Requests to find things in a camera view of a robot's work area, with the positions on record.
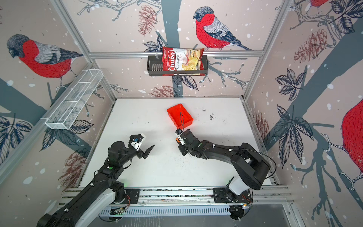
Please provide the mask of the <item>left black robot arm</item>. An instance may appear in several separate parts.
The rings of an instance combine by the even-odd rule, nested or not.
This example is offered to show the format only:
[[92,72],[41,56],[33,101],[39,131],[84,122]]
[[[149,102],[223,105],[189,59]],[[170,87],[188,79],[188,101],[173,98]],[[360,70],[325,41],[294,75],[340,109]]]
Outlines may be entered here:
[[43,215],[37,226],[87,227],[109,204],[120,204],[127,199],[130,205],[124,183],[118,181],[118,178],[126,168],[124,165],[131,163],[134,157],[147,159],[155,146],[143,151],[141,144],[144,139],[142,134],[136,134],[130,136],[127,146],[122,141],[114,142],[108,148],[104,164],[94,172],[94,178],[89,184],[53,215]]

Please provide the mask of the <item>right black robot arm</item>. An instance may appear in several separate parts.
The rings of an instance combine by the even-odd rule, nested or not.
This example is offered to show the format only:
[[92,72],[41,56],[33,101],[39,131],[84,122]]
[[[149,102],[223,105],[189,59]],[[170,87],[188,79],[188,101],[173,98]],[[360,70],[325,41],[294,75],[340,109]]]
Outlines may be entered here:
[[240,146],[225,146],[202,140],[188,129],[177,129],[178,149],[183,156],[190,154],[198,159],[213,159],[231,164],[238,177],[233,177],[227,184],[222,195],[216,194],[214,198],[222,202],[238,202],[243,198],[244,192],[260,190],[263,182],[268,179],[271,170],[267,156],[256,151],[250,144],[242,143]]

